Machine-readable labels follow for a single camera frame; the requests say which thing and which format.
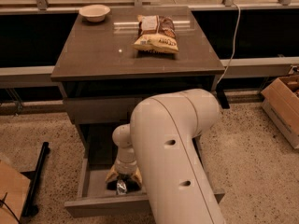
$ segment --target snack bag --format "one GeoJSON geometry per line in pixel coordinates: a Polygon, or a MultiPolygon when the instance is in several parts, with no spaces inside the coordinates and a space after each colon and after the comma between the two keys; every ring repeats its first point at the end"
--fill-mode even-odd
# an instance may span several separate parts
{"type": "Polygon", "coordinates": [[[164,16],[138,16],[139,38],[133,44],[138,50],[153,53],[178,53],[174,23],[164,16]]]}

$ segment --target white bowl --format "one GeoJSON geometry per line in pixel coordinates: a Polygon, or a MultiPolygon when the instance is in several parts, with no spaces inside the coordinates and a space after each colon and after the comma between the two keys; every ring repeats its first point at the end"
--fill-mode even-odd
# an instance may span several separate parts
{"type": "Polygon", "coordinates": [[[110,8],[104,5],[89,5],[82,7],[78,13],[90,22],[100,22],[105,19],[106,14],[110,12],[110,8]]]}

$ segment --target speckled floor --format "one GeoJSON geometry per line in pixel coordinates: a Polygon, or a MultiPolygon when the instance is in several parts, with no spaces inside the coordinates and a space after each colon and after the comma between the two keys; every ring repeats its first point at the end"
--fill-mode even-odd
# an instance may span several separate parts
{"type": "MultiPolygon", "coordinates": [[[[228,224],[299,223],[299,151],[292,149],[261,108],[231,104],[201,138],[206,170],[228,224]]],[[[153,224],[151,214],[73,219],[64,202],[75,200],[83,145],[60,102],[26,105],[19,116],[0,106],[0,159],[17,170],[33,170],[44,141],[50,142],[40,189],[39,213],[23,223],[153,224]]]]}

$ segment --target black stand leg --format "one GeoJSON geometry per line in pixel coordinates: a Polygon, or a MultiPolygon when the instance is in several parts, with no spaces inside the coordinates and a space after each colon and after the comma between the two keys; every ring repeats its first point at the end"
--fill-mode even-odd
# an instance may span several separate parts
{"type": "Polygon", "coordinates": [[[33,205],[33,201],[34,201],[36,189],[37,189],[37,186],[39,183],[41,170],[42,170],[44,161],[46,159],[46,156],[47,156],[47,154],[49,154],[49,152],[50,152],[49,143],[44,142],[43,146],[40,150],[39,158],[38,158],[37,165],[36,165],[36,170],[33,172],[24,173],[24,175],[27,175],[31,179],[31,183],[30,183],[30,188],[29,188],[29,192],[27,195],[25,205],[22,209],[21,215],[23,217],[34,216],[38,213],[38,208],[36,205],[33,205]]]}
{"type": "Polygon", "coordinates": [[[221,107],[223,109],[229,109],[230,105],[228,104],[226,95],[224,93],[223,87],[221,86],[221,84],[218,84],[216,87],[216,93],[217,93],[217,98],[221,104],[221,107]]]}

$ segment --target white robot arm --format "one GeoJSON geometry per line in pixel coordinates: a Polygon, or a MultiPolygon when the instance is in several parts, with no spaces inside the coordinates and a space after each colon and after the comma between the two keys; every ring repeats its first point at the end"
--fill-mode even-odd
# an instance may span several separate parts
{"type": "Polygon", "coordinates": [[[152,96],[135,108],[127,131],[157,224],[225,223],[192,142],[219,115],[215,97],[199,89],[152,96]]]}

